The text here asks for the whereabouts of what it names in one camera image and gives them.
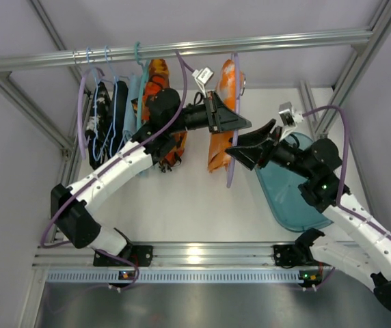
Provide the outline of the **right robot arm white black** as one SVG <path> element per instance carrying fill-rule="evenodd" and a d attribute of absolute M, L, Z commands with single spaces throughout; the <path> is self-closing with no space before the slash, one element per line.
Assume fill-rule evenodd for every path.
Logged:
<path fill-rule="evenodd" d="M 237 145 L 226 153 L 248 169 L 275 163 L 304 177 L 298 189 L 305 202 L 342 229 L 360 250 L 350 250 L 322 231 L 309 229 L 295 241 L 297 255 L 305 262 L 329 264 L 356 279 L 391 312 L 391 232 L 335 174 L 342 160 L 332 140 L 319 139 L 301 150 L 284 141 L 281 132 L 275 120 L 270 120 L 239 136 Z"/>

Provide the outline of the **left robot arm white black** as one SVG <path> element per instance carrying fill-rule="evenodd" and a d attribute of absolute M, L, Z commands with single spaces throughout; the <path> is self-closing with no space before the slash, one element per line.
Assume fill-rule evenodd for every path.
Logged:
<path fill-rule="evenodd" d="M 216 92 L 201 105 L 183 106 L 178 92 L 165 88 L 147 102 L 149 120 L 124 147 L 98 169 L 65 187 L 51 190 L 53 223 L 77 249 L 100 249 L 121 256 L 129 249 L 127 237 L 93 218 L 103 202 L 140 172 L 162 161 L 178 145 L 175 134 L 207 128 L 225 133 L 251 127 L 252 123 L 231 110 Z"/>

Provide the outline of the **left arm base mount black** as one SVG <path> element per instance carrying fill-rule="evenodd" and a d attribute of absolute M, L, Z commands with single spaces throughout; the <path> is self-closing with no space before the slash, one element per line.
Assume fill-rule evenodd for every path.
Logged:
<path fill-rule="evenodd" d="M 120 257 L 128 260 L 137 267 L 149 267 L 153 259 L 154 247 L 152 245 L 132 245 L 130 249 L 123 251 Z M 128 267 L 128 264 L 120 262 L 103 255 L 99 252 L 94 253 L 94 267 Z"/>

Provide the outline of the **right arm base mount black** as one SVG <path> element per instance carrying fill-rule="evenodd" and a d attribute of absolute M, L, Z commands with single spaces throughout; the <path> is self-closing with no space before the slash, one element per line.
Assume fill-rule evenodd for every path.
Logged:
<path fill-rule="evenodd" d="M 317 264 L 308 247 L 296 244 L 274 245 L 273 258 L 275 265 L 284 269 Z"/>

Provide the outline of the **orange tie-dye trousers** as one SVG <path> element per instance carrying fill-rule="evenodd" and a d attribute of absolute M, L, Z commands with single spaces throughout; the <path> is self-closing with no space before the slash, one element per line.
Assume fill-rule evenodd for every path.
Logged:
<path fill-rule="evenodd" d="M 215 91 L 221 101 L 231 110 L 235 111 L 236 107 L 236 74 L 235 64 L 232 59 L 227 59 L 220 72 L 220 78 L 217 81 Z M 226 154 L 225 149 L 232 145 L 231 139 L 233 132 L 212 134 L 208 151 L 207 170 L 213 173 L 215 170 L 224 168 L 228 169 L 231 157 Z"/>

